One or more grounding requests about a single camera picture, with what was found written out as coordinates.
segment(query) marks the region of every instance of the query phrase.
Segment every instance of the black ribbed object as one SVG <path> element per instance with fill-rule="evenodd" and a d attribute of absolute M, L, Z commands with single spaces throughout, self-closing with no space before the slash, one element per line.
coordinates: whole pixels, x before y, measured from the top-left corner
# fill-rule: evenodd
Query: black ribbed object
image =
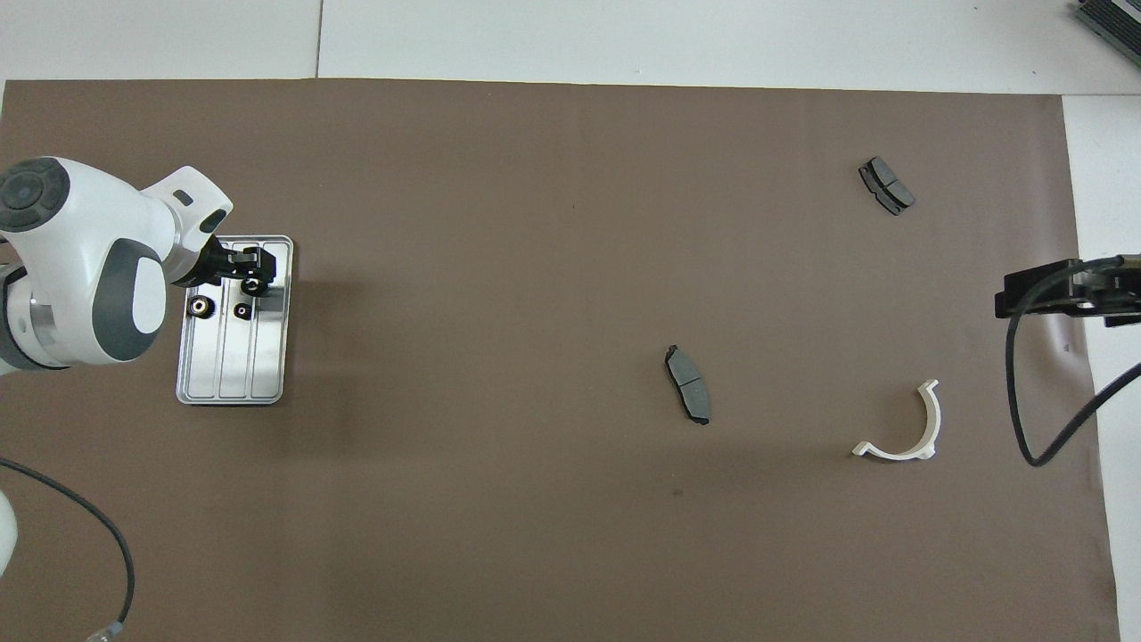
<path fill-rule="evenodd" d="M 1134 0 L 1130 0 L 1130 3 L 1138 6 Z M 1075 15 L 1106 42 L 1141 66 L 1141 22 L 1128 11 L 1114 0 L 1085 0 Z"/>

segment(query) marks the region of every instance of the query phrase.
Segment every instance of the brown table surface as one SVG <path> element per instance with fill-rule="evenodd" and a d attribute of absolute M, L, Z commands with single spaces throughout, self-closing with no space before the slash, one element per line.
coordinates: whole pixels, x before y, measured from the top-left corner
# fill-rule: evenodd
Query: brown table surface
<path fill-rule="evenodd" d="M 175 287 L 138 363 L 0 379 L 0 453 L 133 548 L 123 642 L 1117 639 L 1095 431 L 1021 462 L 993 317 L 1003 274 L 1076 255 L 1058 97 L 9 82 L 0 160 L 41 154 L 194 165 L 220 233 L 298 246 L 274 407 L 176 401 Z M 1042 448 L 1091 381 L 1077 325 L 1026 326 Z M 849 454 L 913 445 L 928 379 L 933 460 Z M 0 637 L 110 621 L 110 537 L 0 488 Z"/>

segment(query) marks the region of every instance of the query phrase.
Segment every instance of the white tile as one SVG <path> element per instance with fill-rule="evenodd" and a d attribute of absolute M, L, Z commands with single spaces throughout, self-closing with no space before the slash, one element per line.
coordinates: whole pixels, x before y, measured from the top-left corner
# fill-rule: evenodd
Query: white tile
<path fill-rule="evenodd" d="M 1067 96 L 1074 206 L 1082 258 L 1141 253 L 1141 96 Z M 1141 361 L 1141 326 L 1086 323 L 1099 390 Z M 1101 474 L 1117 577 L 1122 640 L 1141 640 L 1141 383 L 1098 413 Z"/>
<path fill-rule="evenodd" d="M 322 76 L 1136 94 L 1069 0 L 325 0 Z"/>
<path fill-rule="evenodd" d="M 0 0 L 0 78 L 302 78 L 321 0 Z"/>

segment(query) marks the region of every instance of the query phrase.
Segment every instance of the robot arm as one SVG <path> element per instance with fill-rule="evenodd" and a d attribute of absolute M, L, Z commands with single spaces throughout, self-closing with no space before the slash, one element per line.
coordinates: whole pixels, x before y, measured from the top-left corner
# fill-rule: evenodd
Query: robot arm
<path fill-rule="evenodd" d="M 0 375 L 137 359 L 162 326 L 167 283 L 225 276 L 260 293 L 273 257 L 212 235 L 232 209 L 191 166 L 143 190 L 50 156 L 0 173 L 0 234 L 23 261 L 0 265 Z"/>

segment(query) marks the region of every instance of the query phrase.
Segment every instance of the thick black cable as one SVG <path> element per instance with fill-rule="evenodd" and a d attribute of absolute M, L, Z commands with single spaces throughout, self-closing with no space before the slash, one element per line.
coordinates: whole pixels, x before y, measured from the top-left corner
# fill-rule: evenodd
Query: thick black cable
<path fill-rule="evenodd" d="M 1018 449 L 1022 453 L 1022 458 L 1026 463 L 1034 466 L 1043 466 L 1058 455 L 1066 442 L 1074 437 L 1074 433 L 1084 424 L 1102 405 L 1104 405 L 1111 397 L 1117 395 L 1122 389 L 1127 387 L 1131 382 L 1141 377 L 1141 364 L 1138 364 L 1133 368 L 1126 371 L 1122 376 L 1112 381 L 1108 387 L 1101 390 L 1093 399 L 1091 399 L 1081 411 L 1066 424 L 1066 428 L 1058 433 L 1050 447 L 1046 450 L 1035 457 L 1030 453 L 1030 447 L 1026 442 L 1026 433 L 1022 430 L 1022 418 L 1018 412 L 1018 390 L 1014 385 L 1014 336 L 1018 333 L 1018 325 L 1022 319 L 1022 316 L 1030 308 L 1034 302 L 1042 296 L 1042 294 L 1053 285 L 1061 283 L 1062 281 L 1079 274 L 1082 271 L 1100 271 L 1104 269 L 1111 269 L 1114 267 L 1119 267 L 1124 262 L 1124 259 L 1119 255 L 1109 258 L 1099 258 L 1094 260 L 1086 260 L 1076 262 L 1069 267 L 1059 269 L 1053 274 L 1042 278 L 1034 284 L 1022 298 L 1019 299 L 1018 304 L 1014 307 L 1014 311 L 1010 316 L 1010 325 L 1006 327 L 1006 401 L 1010 406 L 1010 418 L 1011 423 L 1014 425 L 1014 438 L 1018 440 Z"/>
<path fill-rule="evenodd" d="M 131 601 L 135 599 L 135 561 L 131 559 L 130 550 L 127 548 L 127 541 L 123 539 L 123 534 L 119 533 L 119 528 L 111 521 L 111 518 L 105 515 L 103 511 L 98 510 L 95 504 L 84 499 L 80 494 L 57 482 L 48 476 L 44 476 L 43 473 L 33 471 L 23 464 L 17 464 L 16 462 L 5 460 L 3 457 L 0 457 L 0 466 L 10 469 L 23 476 L 27 476 L 33 480 L 58 491 L 67 499 L 71 499 L 82 506 L 88 513 L 91 513 L 95 519 L 99 520 L 99 523 L 111 531 L 111 535 L 115 538 L 115 543 L 119 544 L 119 551 L 123 554 L 123 564 L 127 566 L 127 595 L 123 598 L 123 608 L 119 611 L 119 619 L 115 621 L 119 624 L 127 621 L 127 613 L 131 610 Z"/>

